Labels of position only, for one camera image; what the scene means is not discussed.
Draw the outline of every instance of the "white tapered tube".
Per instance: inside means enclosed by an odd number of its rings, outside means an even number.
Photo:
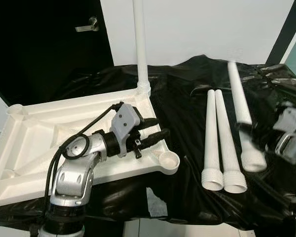
[[[137,89],[139,93],[148,93],[150,96],[151,88],[148,80],[148,69],[146,62],[146,40],[143,0],[133,0],[133,11],[138,69]]]
[[[223,188],[223,177],[219,165],[215,92],[207,92],[206,128],[205,128],[204,169],[202,186],[205,189],[218,191]]]
[[[252,124],[250,111],[235,62],[228,62],[228,72],[237,122]],[[240,131],[239,136],[242,148],[241,161],[244,170],[248,172],[259,172],[265,170],[266,161],[264,153],[253,146],[249,135]]]
[[[245,176],[241,173],[235,145],[233,143],[222,91],[215,91],[219,138],[222,151],[224,189],[229,193],[243,193],[247,190]]]

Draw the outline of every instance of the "wrinkled black fabric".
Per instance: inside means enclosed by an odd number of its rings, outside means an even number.
[[[267,77],[262,65],[237,64],[253,121],[273,124],[279,102],[296,106],[296,77],[285,66]],[[266,155],[267,170],[244,172],[248,190],[230,194],[202,188],[207,91],[221,89],[238,157],[241,146],[227,71],[227,62],[197,56],[177,66],[149,66],[151,103],[161,128],[168,128],[170,150],[180,156],[178,172],[167,176],[160,172],[117,180],[92,188],[87,216],[103,220],[127,221],[149,218],[146,187],[167,204],[171,223],[216,225],[222,222],[252,230],[275,229],[290,216],[290,200],[296,195],[296,165],[274,155]],[[135,65],[112,67],[94,73],[76,70],[54,100],[100,94],[137,85]],[[0,226],[28,230],[42,210],[42,199],[0,207]]]

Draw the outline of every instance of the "door handle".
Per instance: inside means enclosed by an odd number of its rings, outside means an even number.
[[[98,19],[95,16],[90,17],[88,26],[78,26],[75,27],[75,31],[77,32],[84,32],[84,31],[98,31],[99,24]]]

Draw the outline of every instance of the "white vertical rod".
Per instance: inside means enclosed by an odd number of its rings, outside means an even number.
[[[137,52],[138,83],[139,93],[148,93],[150,96],[150,83],[146,62],[146,40],[143,0],[133,0],[135,39]]]
[[[218,191],[223,188],[223,177],[219,164],[215,92],[207,92],[206,128],[205,128],[204,169],[202,186],[205,189]]]
[[[221,90],[215,91],[215,99],[222,151],[224,189],[229,193],[243,193],[247,190],[247,183],[245,176],[240,171]]]
[[[250,111],[235,62],[228,62],[228,72],[237,122],[252,124]],[[249,135],[239,132],[239,136],[242,148],[241,161],[244,170],[248,172],[259,172],[266,169],[264,153],[253,146]]]

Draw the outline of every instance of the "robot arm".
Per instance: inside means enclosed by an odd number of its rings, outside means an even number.
[[[121,158],[131,151],[136,158],[141,158],[141,150],[169,135],[169,130],[163,129],[141,140],[139,130],[157,124],[156,118],[143,119],[136,107],[121,102],[116,108],[110,132],[100,130],[90,136],[80,132],[73,140],[65,142],[62,155],[66,160],[57,170],[45,222],[40,228],[39,236],[82,237],[85,207],[90,199],[94,167],[97,163],[106,161],[107,157],[118,155]]]

